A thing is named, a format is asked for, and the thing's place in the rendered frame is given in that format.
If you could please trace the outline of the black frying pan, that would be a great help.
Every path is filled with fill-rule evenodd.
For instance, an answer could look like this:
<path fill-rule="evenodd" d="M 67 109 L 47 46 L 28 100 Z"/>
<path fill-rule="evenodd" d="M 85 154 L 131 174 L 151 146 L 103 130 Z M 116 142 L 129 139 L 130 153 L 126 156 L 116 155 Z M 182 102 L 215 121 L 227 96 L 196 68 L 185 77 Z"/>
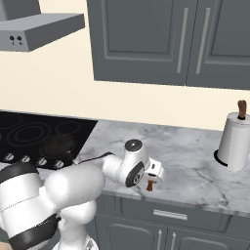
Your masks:
<path fill-rule="evenodd" d="M 66 166 L 66 163 L 70 163 L 73 165 L 78 165 L 72 156 L 71 150 L 74 148 L 74 140 L 71 136 L 56 134 L 44 141 L 41 146 L 42 157 L 47 159 L 47 162 L 50 158 L 55 159 L 55 163 L 57 160 L 61 160 Z"/>

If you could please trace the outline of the grey wall cupboard door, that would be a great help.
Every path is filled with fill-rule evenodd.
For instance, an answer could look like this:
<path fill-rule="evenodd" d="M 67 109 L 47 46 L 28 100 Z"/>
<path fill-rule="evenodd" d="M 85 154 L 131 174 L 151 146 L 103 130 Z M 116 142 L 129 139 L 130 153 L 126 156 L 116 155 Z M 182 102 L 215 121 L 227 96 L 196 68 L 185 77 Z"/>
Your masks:
<path fill-rule="evenodd" d="M 210 8 L 200 73 L 195 74 L 205 8 Z M 187 85 L 250 90 L 250 0 L 198 0 Z"/>
<path fill-rule="evenodd" d="M 184 86 L 198 0 L 87 0 L 94 78 Z M 188 8 L 182 71 L 177 62 Z"/>

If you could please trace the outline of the black hob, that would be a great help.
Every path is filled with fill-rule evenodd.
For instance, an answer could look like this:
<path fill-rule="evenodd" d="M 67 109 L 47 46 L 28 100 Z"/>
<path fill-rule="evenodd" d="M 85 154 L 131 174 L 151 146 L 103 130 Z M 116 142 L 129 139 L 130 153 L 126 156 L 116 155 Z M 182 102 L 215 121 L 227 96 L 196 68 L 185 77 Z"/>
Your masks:
<path fill-rule="evenodd" d="M 30 163 L 36 166 L 43 156 L 42 144 L 56 134 L 73 138 L 74 148 L 71 152 L 75 159 L 97 123 L 97 120 L 0 110 L 0 162 L 13 164 L 21 162 L 21 159 L 28 155 Z M 10 162 L 4 160 L 8 153 L 15 157 Z M 57 170 L 54 164 L 55 159 L 50 158 L 46 165 L 38 168 Z"/>

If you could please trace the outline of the grey range hood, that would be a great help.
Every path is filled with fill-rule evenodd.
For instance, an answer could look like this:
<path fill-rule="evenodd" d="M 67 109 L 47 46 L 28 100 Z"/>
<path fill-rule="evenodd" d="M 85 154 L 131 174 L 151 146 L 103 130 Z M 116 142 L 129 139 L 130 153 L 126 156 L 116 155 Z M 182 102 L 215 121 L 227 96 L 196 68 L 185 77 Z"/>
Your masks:
<path fill-rule="evenodd" d="M 84 27 L 83 14 L 42 13 L 39 0 L 0 0 L 0 51 L 31 52 Z"/>

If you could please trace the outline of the grey base cupboard door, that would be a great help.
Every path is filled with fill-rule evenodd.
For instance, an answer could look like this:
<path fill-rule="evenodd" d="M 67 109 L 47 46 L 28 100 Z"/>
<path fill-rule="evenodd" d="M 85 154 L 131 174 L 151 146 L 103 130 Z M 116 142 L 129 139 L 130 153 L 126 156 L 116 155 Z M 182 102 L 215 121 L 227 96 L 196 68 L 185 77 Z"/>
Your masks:
<path fill-rule="evenodd" d="M 176 233 L 174 250 L 250 250 L 250 236 L 203 229 L 166 227 L 165 248 L 170 250 L 172 234 Z"/>
<path fill-rule="evenodd" d="M 100 250 L 156 250 L 160 229 L 165 247 L 166 230 L 158 225 L 97 215 L 96 227 Z"/>

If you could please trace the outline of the grey drawer front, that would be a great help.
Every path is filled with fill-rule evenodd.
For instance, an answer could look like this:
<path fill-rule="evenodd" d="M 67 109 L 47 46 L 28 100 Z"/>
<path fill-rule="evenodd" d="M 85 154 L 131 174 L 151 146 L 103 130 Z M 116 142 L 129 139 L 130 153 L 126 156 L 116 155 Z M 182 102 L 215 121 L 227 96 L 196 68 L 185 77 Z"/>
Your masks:
<path fill-rule="evenodd" d="M 187 221 L 154 216 L 154 209 L 186 214 Z M 206 229 L 216 232 L 225 232 L 231 220 L 231 215 L 227 214 L 124 197 L 115 198 L 115 211 L 121 215 L 135 219 L 143 219 L 146 221 L 178 225 L 194 229 Z"/>

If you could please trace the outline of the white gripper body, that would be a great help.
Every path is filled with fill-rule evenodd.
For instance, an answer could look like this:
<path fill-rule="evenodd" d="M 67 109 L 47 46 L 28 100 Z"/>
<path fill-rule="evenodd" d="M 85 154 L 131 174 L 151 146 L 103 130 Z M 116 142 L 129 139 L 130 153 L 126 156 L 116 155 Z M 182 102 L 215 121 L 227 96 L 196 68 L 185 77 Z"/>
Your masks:
<path fill-rule="evenodd" d="M 154 168 L 146 170 L 147 177 L 154 182 L 165 181 L 165 171 L 163 168 Z"/>

